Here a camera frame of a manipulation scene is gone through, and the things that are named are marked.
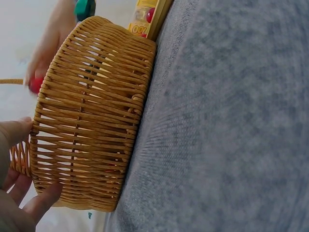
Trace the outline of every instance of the wicker basket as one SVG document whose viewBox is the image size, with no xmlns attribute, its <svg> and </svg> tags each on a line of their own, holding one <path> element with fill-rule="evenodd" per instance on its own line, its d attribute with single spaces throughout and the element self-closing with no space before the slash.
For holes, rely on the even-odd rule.
<svg viewBox="0 0 309 232">
<path fill-rule="evenodd" d="M 155 50 L 155 42 L 104 18 L 94 16 L 79 24 L 50 64 L 30 142 L 11 149 L 11 167 L 31 176 L 38 192 L 55 181 L 63 184 L 56 206 L 113 211 Z"/>
</svg>

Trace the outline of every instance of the gray sweater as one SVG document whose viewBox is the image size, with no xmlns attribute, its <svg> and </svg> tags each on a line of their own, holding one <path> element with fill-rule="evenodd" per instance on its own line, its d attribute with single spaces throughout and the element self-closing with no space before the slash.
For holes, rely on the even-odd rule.
<svg viewBox="0 0 309 232">
<path fill-rule="evenodd" d="M 175 0 L 106 232 L 309 232 L 308 0 Z"/>
</svg>

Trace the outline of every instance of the green toy piece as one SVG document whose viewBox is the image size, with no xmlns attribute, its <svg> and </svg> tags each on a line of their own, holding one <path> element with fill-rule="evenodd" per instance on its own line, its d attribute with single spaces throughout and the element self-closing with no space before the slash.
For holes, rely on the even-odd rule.
<svg viewBox="0 0 309 232">
<path fill-rule="evenodd" d="M 88 17 L 95 15 L 96 1 L 95 0 L 78 0 L 74 14 L 76 15 L 78 21 L 83 21 Z"/>
</svg>

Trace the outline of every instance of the red object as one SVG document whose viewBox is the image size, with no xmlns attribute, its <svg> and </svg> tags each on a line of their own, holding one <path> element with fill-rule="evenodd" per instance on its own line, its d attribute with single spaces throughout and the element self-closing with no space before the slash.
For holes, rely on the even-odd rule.
<svg viewBox="0 0 309 232">
<path fill-rule="evenodd" d="M 153 16 L 154 16 L 154 12 L 155 12 L 155 8 L 154 8 L 154 7 L 151 8 L 151 9 L 148 11 L 148 13 L 147 13 L 147 15 L 146 15 L 146 20 L 147 20 L 148 23 L 151 23 L 151 20 L 153 19 Z"/>
<path fill-rule="evenodd" d="M 29 90 L 34 94 L 39 94 L 44 77 L 34 78 L 29 83 Z"/>
</svg>

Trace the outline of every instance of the white floor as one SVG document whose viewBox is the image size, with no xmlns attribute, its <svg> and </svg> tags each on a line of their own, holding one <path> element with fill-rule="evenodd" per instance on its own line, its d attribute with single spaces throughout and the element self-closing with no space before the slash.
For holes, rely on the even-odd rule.
<svg viewBox="0 0 309 232">
<path fill-rule="evenodd" d="M 24 78 L 33 48 L 57 0 L 1 0 L 0 79 Z M 97 0 L 97 13 L 127 27 L 136 0 Z M 0 120 L 33 116 L 36 98 L 20 85 L 0 85 Z M 31 187 L 22 205 L 35 196 Z M 38 232 L 101 232 L 104 213 L 52 208 Z"/>
</svg>

